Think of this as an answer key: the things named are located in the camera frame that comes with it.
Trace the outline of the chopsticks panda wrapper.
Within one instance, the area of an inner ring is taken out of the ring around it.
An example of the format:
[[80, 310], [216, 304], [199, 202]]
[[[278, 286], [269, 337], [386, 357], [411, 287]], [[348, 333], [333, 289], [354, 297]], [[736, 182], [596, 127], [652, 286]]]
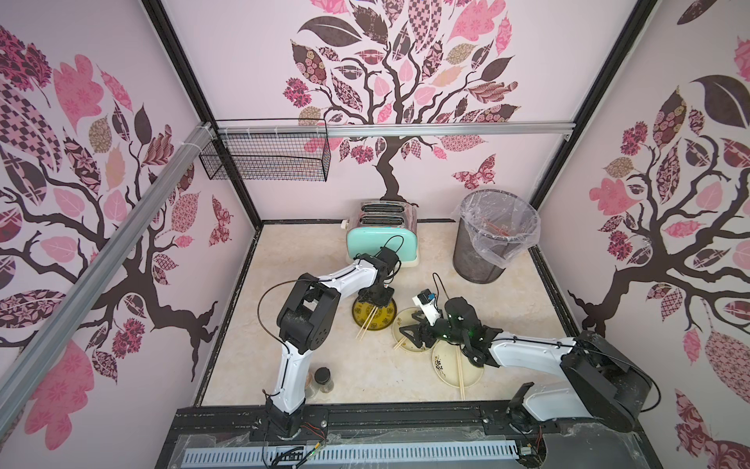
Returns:
[[396, 350], [400, 349], [407, 340], [408, 340], [408, 338], [406, 336], [402, 336], [402, 338], [400, 338], [400, 340], [398, 340], [398, 342], [396, 342], [396, 345], [394, 346], [393, 350], [396, 351]]

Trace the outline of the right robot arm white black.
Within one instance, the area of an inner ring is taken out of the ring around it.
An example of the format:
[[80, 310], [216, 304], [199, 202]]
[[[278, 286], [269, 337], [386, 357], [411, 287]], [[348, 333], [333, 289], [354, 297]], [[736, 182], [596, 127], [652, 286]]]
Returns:
[[584, 331], [576, 337], [525, 337], [480, 321], [463, 297], [440, 307], [430, 291], [419, 293], [412, 324], [400, 333], [417, 348], [439, 341], [457, 347], [470, 365], [520, 367], [558, 377], [549, 385], [525, 383], [508, 402], [506, 418], [520, 432], [553, 420], [595, 421], [621, 433], [634, 430], [646, 411], [654, 382], [601, 335]]

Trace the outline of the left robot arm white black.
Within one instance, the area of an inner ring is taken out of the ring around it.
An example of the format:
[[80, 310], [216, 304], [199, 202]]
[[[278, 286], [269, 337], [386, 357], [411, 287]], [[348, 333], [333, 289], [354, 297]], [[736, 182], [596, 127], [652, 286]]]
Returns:
[[312, 354], [328, 338], [340, 301], [355, 296], [373, 311], [387, 307], [395, 293], [390, 282], [398, 269], [398, 254], [383, 246], [374, 255], [357, 254], [351, 265], [333, 274], [303, 274], [291, 281], [277, 316], [279, 375], [265, 403], [271, 429], [279, 437], [290, 440], [302, 426]]

